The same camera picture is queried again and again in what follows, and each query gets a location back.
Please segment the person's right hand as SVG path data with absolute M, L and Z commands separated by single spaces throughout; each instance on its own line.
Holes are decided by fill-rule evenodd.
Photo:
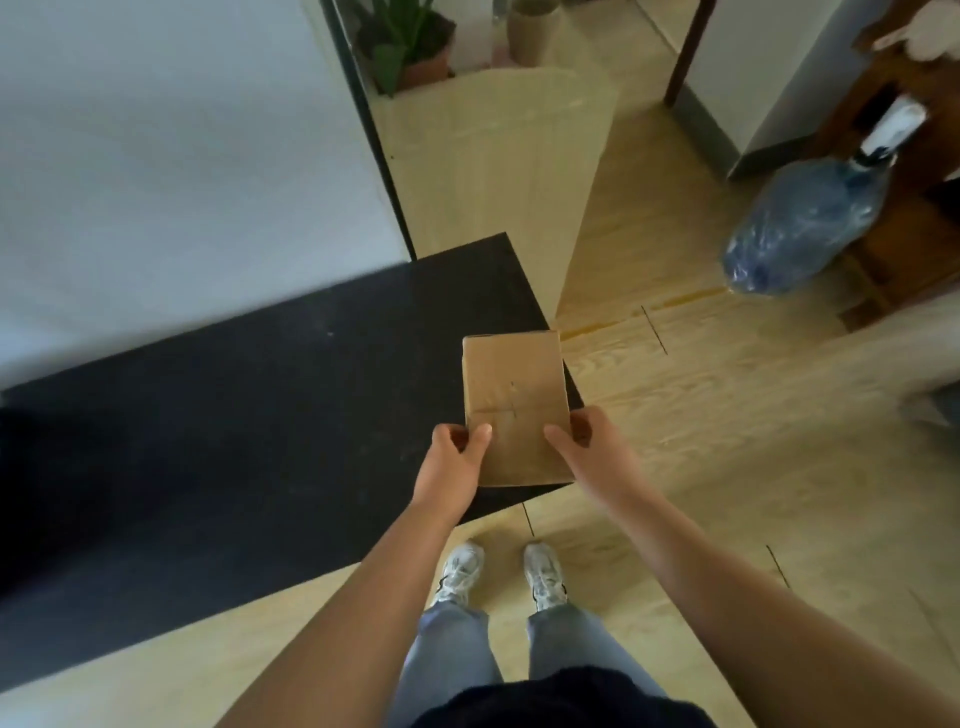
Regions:
M 607 516 L 620 519 L 648 494 L 639 456 L 601 408 L 572 410 L 564 430 L 582 446 L 579 462 L 566 465 Z

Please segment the person's left hand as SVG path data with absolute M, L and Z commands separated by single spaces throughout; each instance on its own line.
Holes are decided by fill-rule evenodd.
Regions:
M 440 423 L 414 481 L 410 508 L 443 525 L 456 527 L 474 501 L 481 467 L 472 467 L 459 452 L 462 425 Z

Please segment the brown cardboard box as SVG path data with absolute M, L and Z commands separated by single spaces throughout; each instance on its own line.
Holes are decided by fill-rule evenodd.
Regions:
M 552 487 L 573 481 L 545 427 L 571 432 L 560 335 L 555 330 L 462 340 L 465 424 L 491 426 L 479 472 L 482 488 Z

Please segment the person's right forearm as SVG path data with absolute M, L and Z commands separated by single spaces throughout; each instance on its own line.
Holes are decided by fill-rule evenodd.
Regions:
M 954 699 L 713 542 L 643 480 L 598 498 L 757 728 L 960 728 Z

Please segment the person's left forearm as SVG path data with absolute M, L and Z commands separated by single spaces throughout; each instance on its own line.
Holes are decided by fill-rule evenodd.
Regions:
M 464 511 L 416 496 L 215 728 L 378 728 Z

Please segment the person's left white sneaker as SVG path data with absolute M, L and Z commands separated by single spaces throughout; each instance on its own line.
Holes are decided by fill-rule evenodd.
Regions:
M 485 559 L 484 548 L 473 540 L 453 548 L 442 565 L 430 606 L 441 603 L 469 606 L 470 594 L 482 574 Z

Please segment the person's white sneaker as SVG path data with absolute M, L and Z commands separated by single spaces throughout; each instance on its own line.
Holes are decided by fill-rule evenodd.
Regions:
M 523 571 L 537 613 L 569 603 L 561 562 L 552 546 L 543 541 L 526 544 Z
M 473 540 L 453 548 L 442 565 L 430 606 L 441 603 L 469 606 L 470 594 L 482 574 L 485 559 L 484 548 Z

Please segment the person's right white sneaker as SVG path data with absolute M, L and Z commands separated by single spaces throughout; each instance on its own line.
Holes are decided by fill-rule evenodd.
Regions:
M 526 544 L 523 571 L 537 613 L 569 603 L 561 562 L 552 546 L 543 541 Z

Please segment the person's blue jeans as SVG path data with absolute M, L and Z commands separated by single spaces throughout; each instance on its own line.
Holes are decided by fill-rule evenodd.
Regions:
M 625 674 L 649 696 L 665 690 L 607 629 L 599 616 L 571 602 L 508 623 L 501 654 L 486 612 L 453 601 L 438 602 L 419 618 L 414 642 L 385 719 L 387 728 L 409 728 L 429 709 L 464 690 L 539 679 L 574 667 Z

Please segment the black floor mat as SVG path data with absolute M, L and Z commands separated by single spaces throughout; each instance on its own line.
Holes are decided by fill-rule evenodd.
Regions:
M 0 392 L 0 695 L 359 562 L 547 327 L 498 233 Z

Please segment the person's dark shirt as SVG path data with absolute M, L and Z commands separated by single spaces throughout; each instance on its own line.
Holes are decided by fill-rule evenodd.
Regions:
M 411 728 L 717 728 L 697 705 L 644 692 L 622 672 L 564 668 L 466 689 Z

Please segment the blue water jug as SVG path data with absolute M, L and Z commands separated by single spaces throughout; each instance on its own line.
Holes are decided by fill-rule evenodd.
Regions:
M 929 116 L 925 105 L 899 95 L 849 156 L 777 170 L 726 246 L 727 287 L 778 296 L 822 272 L 880 218 L 898 152 Z

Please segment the green potted plant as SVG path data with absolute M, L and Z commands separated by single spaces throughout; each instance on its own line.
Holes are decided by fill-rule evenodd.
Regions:
M 359 22 L 356 43 L 382 94 L 392 98 L 452 77 L 457 24 L 434 0 L 349 2 Z

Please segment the beige ribbed vase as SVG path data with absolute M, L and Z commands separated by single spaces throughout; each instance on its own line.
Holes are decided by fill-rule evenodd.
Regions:
M 511 60 L 520 67 L 541 65 L 561 19 L 561 0 L 510 0 L 507 40 Z

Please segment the brown wooden stand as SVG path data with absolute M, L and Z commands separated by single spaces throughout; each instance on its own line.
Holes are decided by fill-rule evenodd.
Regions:
M 904 93 L 929 116 L 900 148 L 889 193 L 872 229 L 840 255 L 862 299 L 839 315 L 849 332 L 960 290 L 960 59 L 911 59 L 900 46 L 874 50 L 928 0 L 893 0 L 853 47 L 869 55 L 808 147 L 809 157 L 846 157 Z

